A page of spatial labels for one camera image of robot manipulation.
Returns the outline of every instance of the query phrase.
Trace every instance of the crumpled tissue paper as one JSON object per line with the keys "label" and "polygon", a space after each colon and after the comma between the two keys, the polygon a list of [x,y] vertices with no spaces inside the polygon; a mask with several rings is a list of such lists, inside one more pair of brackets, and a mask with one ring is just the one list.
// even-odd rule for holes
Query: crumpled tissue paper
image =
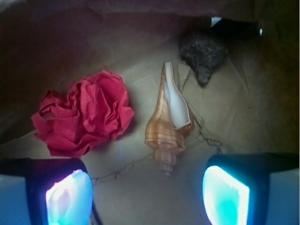
{"label": "crumpled tissue paper", "polygon": [[122,135],[134,114],[122,78],[102,71],[73,82],[67,96],[48,90],[31,119],[52,156],[80,157]]}

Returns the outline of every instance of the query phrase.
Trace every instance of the conch shell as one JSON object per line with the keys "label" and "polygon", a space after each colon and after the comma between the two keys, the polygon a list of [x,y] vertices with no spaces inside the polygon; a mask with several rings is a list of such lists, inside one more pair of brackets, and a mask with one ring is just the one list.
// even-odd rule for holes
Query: conch shell
{"label": "conch shell", "polygon": [[145,133],[145,143],[154,150],[165,174],[172,172],[177,156],[185,150],[184,137],[194,128],[191,110],[175,86],[172,63],[165,62],[157,106]]}

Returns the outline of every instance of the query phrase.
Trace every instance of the blue light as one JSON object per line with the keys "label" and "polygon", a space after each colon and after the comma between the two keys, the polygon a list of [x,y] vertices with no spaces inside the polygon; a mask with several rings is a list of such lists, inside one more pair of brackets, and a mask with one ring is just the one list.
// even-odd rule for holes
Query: blue light
{"label": "blue light", "polygon": [[206,169],[202,184],[206,214],[213,225],[246,225],[249,187],[218,166]]}
{"label": "blue light", "polygon": [[76,170],[46,192],[49,225],[87,225],[93,203],[89,175]]}

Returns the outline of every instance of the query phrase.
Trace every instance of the spiral shell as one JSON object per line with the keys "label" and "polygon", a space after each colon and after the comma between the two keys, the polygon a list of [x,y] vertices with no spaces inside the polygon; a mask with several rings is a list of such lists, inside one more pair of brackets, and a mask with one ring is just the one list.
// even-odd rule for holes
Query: spiral shell
{"label": "spiral shell", "polygon": [[146,127],[145,143],[154,150],[154,158],[161,163],[165,174],[172,172],[177,156],[185,150],[184,137],[194,128],[191,110],[174,84],[173,66],[164,63],[157,106]]}

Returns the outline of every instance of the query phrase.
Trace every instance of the gray rock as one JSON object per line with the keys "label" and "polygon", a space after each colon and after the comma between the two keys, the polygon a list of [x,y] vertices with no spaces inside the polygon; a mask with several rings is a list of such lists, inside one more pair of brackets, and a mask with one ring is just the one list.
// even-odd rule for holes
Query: gray rock
{"label": "gray rock", "polygon": [[228,55],[226,44],[211,33],[193,31],[180,41],[180,57],[194,71],[201,87]]}

